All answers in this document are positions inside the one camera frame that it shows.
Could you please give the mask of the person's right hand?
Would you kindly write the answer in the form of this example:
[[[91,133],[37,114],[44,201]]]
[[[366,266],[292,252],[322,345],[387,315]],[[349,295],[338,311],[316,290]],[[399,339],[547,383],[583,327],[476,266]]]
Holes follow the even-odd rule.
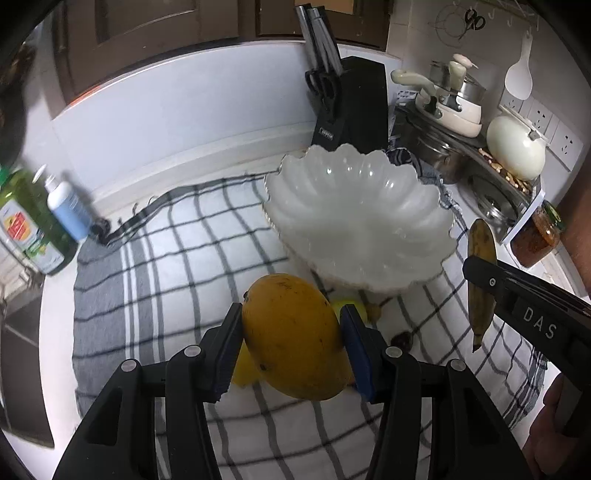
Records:
[[[534,479],[556,474],[580,443],[556,428],[555,415],[565,377],[558,374],[543,398],[543,407],[533,421],[522,452]]]

